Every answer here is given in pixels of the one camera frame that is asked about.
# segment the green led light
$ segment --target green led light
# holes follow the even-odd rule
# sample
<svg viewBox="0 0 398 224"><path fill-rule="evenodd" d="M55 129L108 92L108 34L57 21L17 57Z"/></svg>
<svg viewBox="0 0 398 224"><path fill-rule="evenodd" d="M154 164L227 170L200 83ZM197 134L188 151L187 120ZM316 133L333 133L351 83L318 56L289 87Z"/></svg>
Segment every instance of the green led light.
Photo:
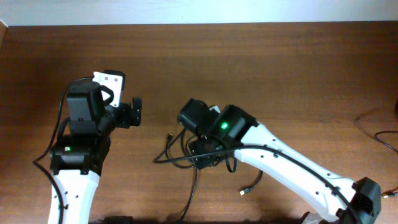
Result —
<svg viewBox="0 0 398 224"><path fill-rule="evenodd" d="M226 129L226 128L228 128L228 123L227 122L223 122L222 124L221 124L221 128L222 129Z"/></svg>

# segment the cable connector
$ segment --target cable connector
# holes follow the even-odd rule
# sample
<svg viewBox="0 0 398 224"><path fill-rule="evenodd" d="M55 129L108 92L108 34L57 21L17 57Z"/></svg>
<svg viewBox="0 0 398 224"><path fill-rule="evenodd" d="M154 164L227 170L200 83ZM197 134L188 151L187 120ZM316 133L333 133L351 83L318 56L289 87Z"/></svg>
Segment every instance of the cable connector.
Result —
<svg viewBox="0 0 398 224"><path fill-rule="evenodd" d="M383 198L391 198L391 197L395 197L397 195L398 195L398 192L386 192L386 193L381 194L381 196Z"/></svg>
<svg viewBox="0 0 398 224"><path fill-rule="evenodd" d="M243 195L249 193L250 190L251 190L250 188L246 188L246 189L244 189L244 190L241 190L241 191L239 192L239 194L241 194L241 196L243 196Z"/></svg>
<svg viewBox="0 0 398 224"><path fill-rule="evenodd" d="M170 141L172 141L172 140L173 140L173 134L170 134L170 133L169 133L169 134L167 135L166 141L167 141L167 142L170 142Z"/></svg>

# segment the wooden surface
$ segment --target wooden surface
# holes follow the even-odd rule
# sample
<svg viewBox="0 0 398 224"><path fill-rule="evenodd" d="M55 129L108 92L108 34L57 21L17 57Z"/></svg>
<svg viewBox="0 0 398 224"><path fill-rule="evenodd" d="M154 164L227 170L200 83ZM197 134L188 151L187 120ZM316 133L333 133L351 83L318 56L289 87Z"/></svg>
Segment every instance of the wooden surface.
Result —
<svg viewBox="0 0 398 224"><path fill-rule="evenodd" d="M398 156L366 135L398 129L397 52L396 22L11 27L0 56L0 222L47 221L50 184L31 161L47 147L66 84L104 69L126 74L123 101L143 99L142 125L112 134L90 220L162 221L185 206L193 170L151 161L181 130L189 98L238 105L321 166L397 187ZM256 175L242 163L235 174L224 164L202 170L186 220L313 211L267 175L241 197ZM396 222L397 200L382 201L377 223Z"/></svg>

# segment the black cable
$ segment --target black cable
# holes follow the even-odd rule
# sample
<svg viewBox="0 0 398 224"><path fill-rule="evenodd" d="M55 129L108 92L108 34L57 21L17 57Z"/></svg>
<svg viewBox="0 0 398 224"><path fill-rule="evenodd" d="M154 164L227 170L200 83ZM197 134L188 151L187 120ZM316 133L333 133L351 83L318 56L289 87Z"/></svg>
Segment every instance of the black cable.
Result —
<svg viewBox="0 0 398 224"><path fill-rule="evenodd" d="M252 185L248 186L248 187L245 187L243 190L241 190L239 192L241 194L241 196L249 193L253 188L255 188L257 186L257 184L259 184L263 173L264 172L262 170L259 171L259 174L257 175L256 179L254 180L254 183Z"/></svg>
<svg viewBox="0 0 398 224"><path fill-rule="evenodd" d="M226 169L228 169L228 172L230 173L235 173L236 169L238 168L238 160L237 158L234 158L234 168L231 169L231 166L229 165L229 158L225 158L225 164L226 164Z"/></svg>
<svg viewBox="0 0 398 224"><path fill-rule="evenodd" d="M182 130L182 134L181 134L180 139L181 139L181 149L182 149L182 152L183 152L184 156L187 156L187 153L185 152L185 150L184 150L184 148L183 148L183 138L184 138L185 132L186 132L186 129L184 128L184 129ZM168 153L169 149L170 149L170 147L169 147L169 141L166 141L165 156L166 156L167 159L170 159L169 153ZM173 164L173 166L175 166L175 167L177 167L177 168L179 168L179 169L191 169L191 168L194 167L194 165L183 166L183 165L180 165L180 164L178 164L178 163L176 163L176 162L172 162L172 164Z"/></svg>
<svg viewBox="0 0 398 224"><path fill-rule="evenodd" d="M189 152L189 150L188 150L188 143L189 143L193 138L195 138L196 136L192 136L192 137L188 138L188 140L187 140L186 143L185 143L185 147L184 147L184 144L183 144L183 137L184 137L184 135L185 135L185 132L186 132L186 129L184 128L174 139L172 139L172 135L169 134L169 135L167 136L166 147L165 147L165 149L163 150L162 153L160 153L159 156L157 156L156 159L159 159L163 154L167 157L167 159L169 159L168 150L170 150L171 146L172 146L178 139L181 140L181 141L180 141L180 145L181 145L181 150L182 150L184 156L191 156L191 154L190 154L190 152ZM188 202L187 202L187 204L186 204L186 206L185 206L184 212L182 213L182 215L180 216L180 218L176 221L176 223L183 223L183 220L184 220L184 218L185 218L185 215L187 214L188 209L189 209L189 207L190 207L190 205L191 205L191 203L192 203L193 195L194 195L194 193L195 193L195 189L196 189L197 182L198 182L198 168L196 167L196 164L195 164L195 162L194 162L193 160L189 160L189 161L192 163L192 165L190 165L190 166L181 166L181 165L179 165L179 164L177 164L177 163L175 163L175 162L172 162L172 164L173 164L175 167L179 168L179 169L190 169L190 168L195 168L195 180L194 180L194 182L193 182L193 186L192 186L192 190L191 190L190 197L189 197Z"/></svg>
<svg viewBox="0 0 398 224"><path fill-rule="evenodd" d="M398 131L379 131L378 133L374 134L375 140L377 140L379 143L387 146L388 148L392 149L394 152L398 153L398 150L396 148L392 147L390 144L386 143L385 141L379 139L378 135L385 134L385 133L398 133Z"/></svg>
<svg viewBox="0 0 398 224"><path fill-rule="evenodd" d="M77 80L75 80L75 81L73 81L73 82L68 84L68 86L66 87L66 89L63 91L63 94L62 94L60 107L59 107L59 111L58 111L58 116L57 116L57 122L55 123L55 128L54 128L54 131L52 133L49 146L47 146L46 150L43 152L43 154L41 156L39 156L38 158L36 158L35 160L32 161L33 165L35 165L39 170L41 170L44 173L44 175L48 178L48 180L51 182L52 186L54 187L55 192L57 193L58 201L59 201L59 204L60 204L60 207L59 207L60 213L59 213L59 218L58 218L58 224L62 224L62 221L63 221L63 209L64 209L64 207L63 207L62 194L61 194L61 191L58 188L58 185L55 182L54 178L52 178L51 174L43 166L41 166L39 164L39 161L42 160L51 150L51 147L52 147L52 144L54 142L55 135L57 134L58 127L59 127L60 120L61 120L63 100L65 99L65 95L67 94L67 91L68 91L69 87L72 84L74 84L75 82L82 81L82 80L89 80L89 79L92 79L92 78L94 78L94 77L83 77L83 78L79 78L79 79L77 79Z"/></svg>
<svg viewBox="0 0 398 224"><path fill-rule="evenodd" d="M192 190L191 190L191 195L189 196L188 203L187 203L187 205L185 206L184 213L181 215L181 217L180 217L180 218L177 220L177 222L176 222L176 223L178 223L178 224L179 224L179 223L183 223L184 218L185 218L185 215L187 214L188 209L189 209L189 207L190 207L190 205L191 205L191 203L192 203L193 194L195 193L195 189L196 189L196 187L197 187L197 182L198 182L198 168L197 168L195 162L192 161L192 163L193 163L193 165L195 166L195 180L193 181L193 186L192 186Z"/></svg>
<svg viewBox="0 0 398 224"><path fill-rule="evenodd" d="M63 132L65 131L65 128L67 127L69 121L70 117L67 117L61 122L60 127L58 128L57 140L60 140L63 137Z"/></svg>
<svg viewBox="0 0 398 224"><path fill-rule="evenodd" d="M343 201L344 204L346 204L347 206L347 210L350 212L350 214L353 216L355 223L361 223L361 220L358 218L358 215L356 214L356 212L354 211L354 208L349 204L348 200L344 197L344 195L340 192L338 187L333 186L329 181L327 181L325 178L323 178L320 174L316 173L314 170L311 170L309 167L307 167L306 165L302 164L301 162L291 158L290 156L276 150L276 149L271 149L267 146L256 146L256 145L246 145L246 146L239 146L239 147L234 147L231 149L225 149L222 151L217 151L217 152L209 152L209 153L205 153L202 155L197 155L197 156L187 156L187 157L178 157L175 159L169 159L169 160L163 160L163 161L159 161L159 156L157 156L153 163L156 164L165 164L165 163L170 163L170 162L175 162L175 161L183 161L183 160L188 160L188 159L197 159L197 158L201 158L201 157L207 157L207 156L217 156L220 154L224 154L226 152L233 152L236 150L240 150L240 149L261 149L261 150L265 150L268 152L271 152L275 155L281 156L285 159L287 159L290 162L293 162L294 164L298 165L299 167L303 168L305 171L311 173L312 175L314 175L317 179L319 179L320 181L322 181L328 188L332 189L332 193L337 195L341 201Z"/></svg>

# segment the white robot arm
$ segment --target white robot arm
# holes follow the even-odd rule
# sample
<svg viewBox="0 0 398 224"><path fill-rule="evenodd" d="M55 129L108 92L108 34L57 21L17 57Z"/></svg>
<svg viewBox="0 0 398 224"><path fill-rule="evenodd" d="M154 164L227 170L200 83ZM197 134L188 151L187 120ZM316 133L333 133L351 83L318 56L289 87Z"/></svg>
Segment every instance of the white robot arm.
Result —
<svg viewBox="0 0 398 224"><path fill-rule="evenodd" d="M312 162L310 159L277 139L263 124L259 124L257 127L250 127L243 136L241 142L247 145L267 145L267 147L276 149L296 161L301 162L311 170L320 174L333 186L339 187L341 194L343 194L348 201L351 201L356 193L352 188L354 184L353 180L334 174L320 167L318 164ZM284 157L260 149L237 150L234 156L241 162L245 162L264 171L266 174L294 191L328 222L337 221L339 219L336 216L337 211L339 209L346 210L347 208L340 198L332 194L331 188L325 186L325 184L314 175L293 162L288 161Z"/></svg>
<svg viewBox="0 0 398 224"><path fill-rule="evenodd" d="M94 72L92 82L72 83L68 87L70 117L60 124L57 142L50 153L56 185L52 187L48 224L88 223L102 164L111 145L110 134L115 128L140 125L141 99L133 98L132 108L131 103L120 102L124 77L123 72L105 70ZM70 134L64 135L67 126Z"/></svg>
<svg viewBox="0 0 398 224"><path fill-rule="evenodd" d="M190 158L199 169L225 156L233 157L278 180L328 222L374 223L381 211L377 183L366 177L355 182L328 171L288 147L241 108L228 105L220 111L191 99L178 120L199 136L189 144Z"/></svg>

